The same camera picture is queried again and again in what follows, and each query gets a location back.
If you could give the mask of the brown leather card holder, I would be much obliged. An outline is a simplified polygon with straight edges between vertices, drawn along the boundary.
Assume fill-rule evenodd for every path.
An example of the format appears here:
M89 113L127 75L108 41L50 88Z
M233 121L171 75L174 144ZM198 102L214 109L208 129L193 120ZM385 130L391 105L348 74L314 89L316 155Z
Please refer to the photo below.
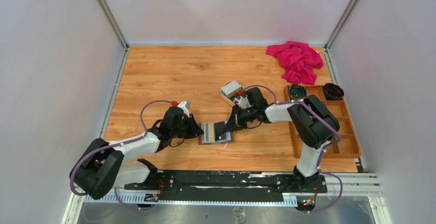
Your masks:
M225 125L226 122L224 121L201 123L200 128L204 133L199 137L199 144L208 145L230 142L232 140L231 132L222 132Z

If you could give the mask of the beige oval card tray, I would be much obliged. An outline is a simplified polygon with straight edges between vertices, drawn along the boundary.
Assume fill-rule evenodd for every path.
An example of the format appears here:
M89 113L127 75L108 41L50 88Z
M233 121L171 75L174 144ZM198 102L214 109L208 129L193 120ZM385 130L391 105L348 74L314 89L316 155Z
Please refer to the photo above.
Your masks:
M239 106L247 108L248 102L244 97L241 97L244 87L236 80L228 81L221 87L221 97L230 106Z

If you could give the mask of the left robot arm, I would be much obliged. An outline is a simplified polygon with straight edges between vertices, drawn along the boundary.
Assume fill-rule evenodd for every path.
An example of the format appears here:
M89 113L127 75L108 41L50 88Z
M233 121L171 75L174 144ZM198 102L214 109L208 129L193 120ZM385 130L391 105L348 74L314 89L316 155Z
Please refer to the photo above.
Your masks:
M157 167L142 156L162 151L171 146L173 139L193 139L203 134L186 107L171 106L162 119L140 135L112 142L93 140L70 172L71 191L98 200L127 184L138 184L146 190L161 186Z

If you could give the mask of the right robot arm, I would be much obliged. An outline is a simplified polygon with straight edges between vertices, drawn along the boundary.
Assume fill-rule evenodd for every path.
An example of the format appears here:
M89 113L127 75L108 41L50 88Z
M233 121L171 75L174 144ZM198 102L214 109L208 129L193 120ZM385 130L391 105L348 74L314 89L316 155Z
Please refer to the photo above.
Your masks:
M237 93L239 101L232 107L229 119L213 125L214 136L220 139L227 132L247 129L253 121L293 123L303 148L293 175L289 180L280 180L277 188L306 192L320 179L320 162L326 149L334 144L333 138L340 136L339 122L315 95L268 103L260 89L261 85L253 85Z

